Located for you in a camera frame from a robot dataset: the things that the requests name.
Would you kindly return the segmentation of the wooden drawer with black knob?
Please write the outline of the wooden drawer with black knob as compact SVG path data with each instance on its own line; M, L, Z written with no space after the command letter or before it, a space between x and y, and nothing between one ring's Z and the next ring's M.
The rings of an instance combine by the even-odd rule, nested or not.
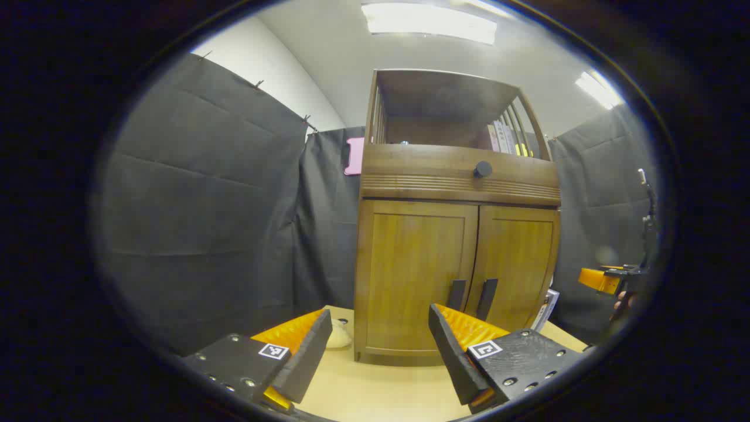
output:
M359 193L362 198L561 204L552 161L448 146L367 145Z

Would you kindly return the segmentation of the wooden double-door shoe cabinet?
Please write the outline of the wooden double-door shoe cabinet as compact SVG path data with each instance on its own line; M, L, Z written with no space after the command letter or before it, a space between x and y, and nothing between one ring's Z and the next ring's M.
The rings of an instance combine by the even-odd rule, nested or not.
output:
M524 142L533 151L533 157L553 161L533 108L519 87L468 74L442 72L442 70L381 69L373 72L364 148L372 144L427 145L474 148L492 151L489 145L487 124L499 120L515 131L517 142ZM364 200L402 200L413 202L439 202L482 205L558 209L557 207L515 206L512 204L463 202L447 200L414 200L362 198ZM445 307L458 308L458 281L454 282L452 296ZM485 320L490 300L480 300L480 319ZM407 365L437 365L439 353L434 357L394 357L362 355L354 346L357 362L376 363L391 361Z

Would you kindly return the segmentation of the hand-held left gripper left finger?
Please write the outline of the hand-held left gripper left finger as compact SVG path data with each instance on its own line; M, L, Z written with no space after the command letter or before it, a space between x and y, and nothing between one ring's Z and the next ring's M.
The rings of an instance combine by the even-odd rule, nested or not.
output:
M319 309L252 336L230 333L182 363L247 405L290 414L302 402L333 331Z

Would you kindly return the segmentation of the black backdrop cloth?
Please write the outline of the black backdrop cloth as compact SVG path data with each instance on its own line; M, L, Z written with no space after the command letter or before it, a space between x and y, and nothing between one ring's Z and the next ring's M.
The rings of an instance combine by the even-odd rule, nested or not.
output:
M364 126L308 132L270 93L190 54L139 98L98 177L97 250L113 290L158 343L188 355L326 305L353 310ZM626 105L547 141L561 230L552 321L587 344L614 299L581 267L635 263L658 194L651 138Z

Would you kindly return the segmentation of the large ceiling light panel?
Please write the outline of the large ceiling light panel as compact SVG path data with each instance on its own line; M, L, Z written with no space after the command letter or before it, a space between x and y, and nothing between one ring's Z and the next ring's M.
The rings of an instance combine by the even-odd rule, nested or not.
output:
M439 35L493 45L497 23L464 11L399 2L361 5L372 34Z

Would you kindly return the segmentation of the wooden cabinet door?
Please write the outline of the wooden cabinet door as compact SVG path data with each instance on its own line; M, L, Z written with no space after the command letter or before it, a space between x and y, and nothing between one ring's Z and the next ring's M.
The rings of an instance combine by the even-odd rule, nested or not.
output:
M560 242L558 209L482 205L464 312L509 332L530 328L551 286Z
M364 200L360 204L354 346L362 355L434 357L432 304L458 281L466 304L479 208L471 204Z

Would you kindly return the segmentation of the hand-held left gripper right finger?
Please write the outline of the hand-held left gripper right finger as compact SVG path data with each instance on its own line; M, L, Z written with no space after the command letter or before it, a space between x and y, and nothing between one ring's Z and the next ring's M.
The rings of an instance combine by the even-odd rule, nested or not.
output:
M526 396L583 357L533 329L508 332L444 305L428 325L461 405L472 414Z

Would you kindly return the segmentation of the small cream object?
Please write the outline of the small cream object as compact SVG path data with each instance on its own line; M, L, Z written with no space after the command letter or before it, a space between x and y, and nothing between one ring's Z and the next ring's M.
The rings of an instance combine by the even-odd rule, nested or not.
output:
M347 331L347 324L345 322L332 318L330 326L332 329L326 343L327 349L347 348L352 344L353 337Z

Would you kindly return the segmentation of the small ceiling light panel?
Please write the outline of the small ceiling light panel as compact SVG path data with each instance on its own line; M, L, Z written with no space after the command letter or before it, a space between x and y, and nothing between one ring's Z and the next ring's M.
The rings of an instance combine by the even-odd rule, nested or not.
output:
M624 104L618 91L596 70L582 72L574 84L606 110Z

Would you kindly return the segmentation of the upright paperback book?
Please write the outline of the upright paperback book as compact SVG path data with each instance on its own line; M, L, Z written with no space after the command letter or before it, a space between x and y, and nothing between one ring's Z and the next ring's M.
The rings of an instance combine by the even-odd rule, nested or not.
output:
M548 289L546 293L546 298L542 302L542 305L537 313L537 316L535 318L535 321L532 324L532 329L534 331L541 331L544 324L548 321L548 319L551 317L551 314L553 313L554 307L557 304L557 300L560 296L560 293L558 291L555 291L553 289Z

